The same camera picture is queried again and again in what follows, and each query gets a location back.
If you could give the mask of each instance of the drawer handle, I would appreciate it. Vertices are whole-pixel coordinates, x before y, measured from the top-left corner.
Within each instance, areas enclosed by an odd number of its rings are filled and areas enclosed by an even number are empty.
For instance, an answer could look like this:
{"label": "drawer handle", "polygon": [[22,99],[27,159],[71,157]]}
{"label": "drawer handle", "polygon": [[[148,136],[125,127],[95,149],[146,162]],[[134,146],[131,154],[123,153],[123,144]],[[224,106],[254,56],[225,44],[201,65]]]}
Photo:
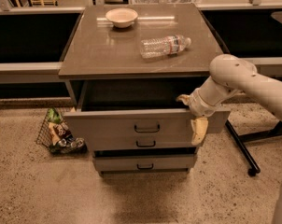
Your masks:
{"label": "drawer handle", "polygon": [[142,167],[141,165],[137,164],[137,169],[139,169],[139,170],[150,170],[150,169],[153,169],[153,163],[149,167]]}
{"label": "drawer handle", "polygon": [[153,128],[153,129],[140,129],[138,128],[136,125],[134,125],[134,130],[137,132],[137,133],[156,133],[160,130],[160,124],[158,124],[157,128]]}
{"label": "drawer handle", "polygon": [[155,146],[156,146],[156,141],[154,140],[154,141],[152,142],[152,145],[148,145],[148,146],[140,145],[138,141],[135,141],[135,144],[136,144],[138,147],[155,147]]}

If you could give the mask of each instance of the bottle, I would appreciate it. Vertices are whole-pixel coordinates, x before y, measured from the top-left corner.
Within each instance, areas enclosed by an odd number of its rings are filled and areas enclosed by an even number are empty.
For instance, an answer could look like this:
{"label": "bottle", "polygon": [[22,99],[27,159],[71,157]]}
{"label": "bottle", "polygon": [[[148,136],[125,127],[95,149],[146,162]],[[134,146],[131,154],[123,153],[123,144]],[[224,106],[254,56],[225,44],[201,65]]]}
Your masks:
{"label": "bottle", "polygon": [[190,38],[183,35],[169,35],[163,38],[142,40],[140,52],[143,58],[177,54],[189,47]]}

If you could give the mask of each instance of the white bowl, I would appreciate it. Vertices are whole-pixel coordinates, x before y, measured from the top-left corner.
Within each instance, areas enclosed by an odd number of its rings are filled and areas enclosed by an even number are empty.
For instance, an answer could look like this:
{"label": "white bowl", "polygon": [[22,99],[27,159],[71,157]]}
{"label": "white bowl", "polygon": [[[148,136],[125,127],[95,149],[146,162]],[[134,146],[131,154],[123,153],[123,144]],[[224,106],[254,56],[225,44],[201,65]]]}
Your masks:
{"label": "white bowl", "polygon": [[138,13],[129,8],[116,8],[106,13],[106,18],[119,28],[130,26],[137,17]]}

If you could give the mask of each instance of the terrazzo floor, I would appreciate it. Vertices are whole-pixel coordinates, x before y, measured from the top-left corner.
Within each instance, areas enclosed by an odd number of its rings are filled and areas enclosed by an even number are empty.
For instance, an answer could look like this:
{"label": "terrazzo floor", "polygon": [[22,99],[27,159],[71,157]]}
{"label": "terrazzo floor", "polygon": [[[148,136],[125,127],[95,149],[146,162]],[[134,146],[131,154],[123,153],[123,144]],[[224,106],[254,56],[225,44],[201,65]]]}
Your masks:
{"label": "terrazzo floor", "polygon": [[[226,129],[209,134],[189,174],[99,176],[89,154],[53,157],[36,144],[51,106],[63,101],[0,100],[0,224],[271,223],[282,180],[282,136],[247,144],[248,164]],[[240,133],[277,120],[254,103],[227,103]]]}

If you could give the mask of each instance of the desk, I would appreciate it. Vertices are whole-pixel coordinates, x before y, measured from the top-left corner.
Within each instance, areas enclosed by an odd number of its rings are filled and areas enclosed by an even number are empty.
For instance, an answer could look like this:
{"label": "desk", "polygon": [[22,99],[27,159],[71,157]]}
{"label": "desk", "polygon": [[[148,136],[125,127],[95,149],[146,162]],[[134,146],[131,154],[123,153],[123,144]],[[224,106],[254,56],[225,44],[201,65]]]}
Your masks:
{"label": "desk", "polygon": [[[138,20],[117,29],[108,10],[129,7]],[[178,55],[145,61],[143,39],[181,34],[191,47]],[[85,138],[95,168],[102,172],[187,170],[199,146],[190,145],[193,115],[176,102],[208,77],[208,67],[222,51],[195,5],[134,5],[86,8],[59,76],[77,112],[64,114],[74,136]],[[209,121],[220,132],[229,110]]]}

